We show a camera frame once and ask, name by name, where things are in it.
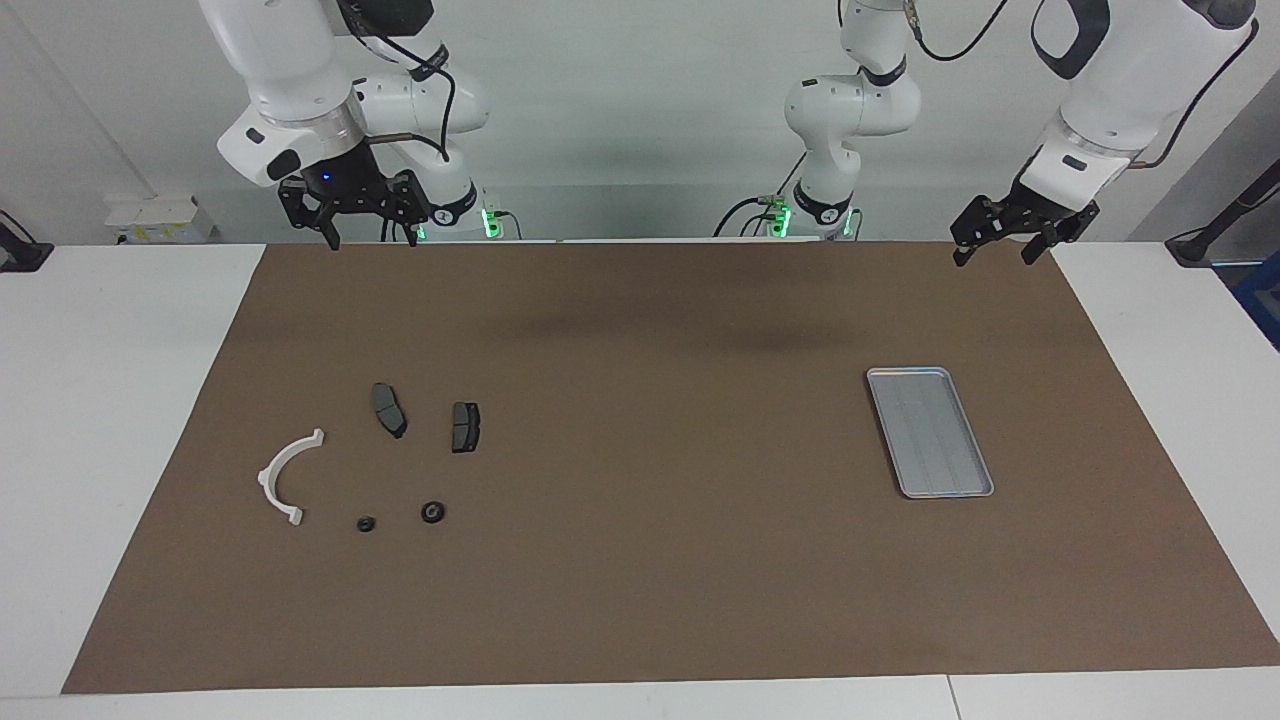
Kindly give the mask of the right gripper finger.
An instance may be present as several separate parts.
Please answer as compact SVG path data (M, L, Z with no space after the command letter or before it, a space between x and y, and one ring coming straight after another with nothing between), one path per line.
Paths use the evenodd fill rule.
M425 238L424 227L431 211L419 178L412 170L402 170L389 178L387 187L385 223L390 233L398 228L408 246L417 246Z
M317 232L332 251L340 249L340 233L334 224L337 214L334 201L320 199L315 208L307 206L307 199L314 199L314 196L303 178L284 178L278 184L278 197L289 223L296 229Z

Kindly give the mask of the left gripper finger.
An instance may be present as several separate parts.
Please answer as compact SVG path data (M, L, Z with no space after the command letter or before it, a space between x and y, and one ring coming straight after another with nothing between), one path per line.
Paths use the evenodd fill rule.
M1059 243L1076 242L1098 215L1100 206L1088 205L1084 210L1074 213L1065 219L1043 223L1039 231L1023 247L1020 252L1021 260L1025 264L1036 264L1039 258Z
M950 225L955 245L952 259L965 266L978 249L1009 237L1015 227L1002 218L1005 206L986 195L974 197Z

